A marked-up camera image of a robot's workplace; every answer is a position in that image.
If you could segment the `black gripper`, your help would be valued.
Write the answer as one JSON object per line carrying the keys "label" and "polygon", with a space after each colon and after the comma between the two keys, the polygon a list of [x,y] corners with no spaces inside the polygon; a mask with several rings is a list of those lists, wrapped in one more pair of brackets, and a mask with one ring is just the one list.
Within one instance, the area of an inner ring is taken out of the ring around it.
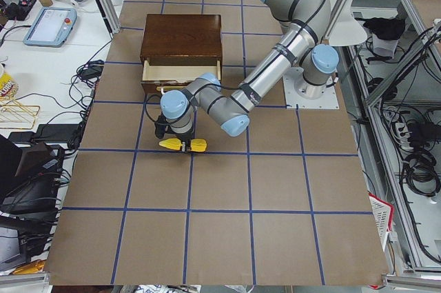
{"label": "black gripper", "polygon": [[183,133],[173,131],[170,124],[167,123],[165,116],[159,115],[158,119],[154,122],[155,136],[158,139],[163,139],[166,134],[173,134],[177,139],[181,141],[181,151],[188,153],[191,151],[191,137],[193,135],[193,126]]}

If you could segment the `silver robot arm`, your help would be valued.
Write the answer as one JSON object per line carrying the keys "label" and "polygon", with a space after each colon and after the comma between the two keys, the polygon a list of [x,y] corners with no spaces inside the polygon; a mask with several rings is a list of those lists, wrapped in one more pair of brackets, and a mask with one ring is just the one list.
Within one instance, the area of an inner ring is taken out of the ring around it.
{"label": "silver robot arm", "polygon": [[231,137],[249,125],[249,112],[295,66],[318,46],[331,18],[330,0],[261,0],[273,17],[287,24],[281,40],[229,97],[212,74],[205,73],[180,90],[170,90],[160,99],[161,114],[155,121],[159,145],[179,152],[204,152],[207,142],[195,139],[193,115],[203,109]]}

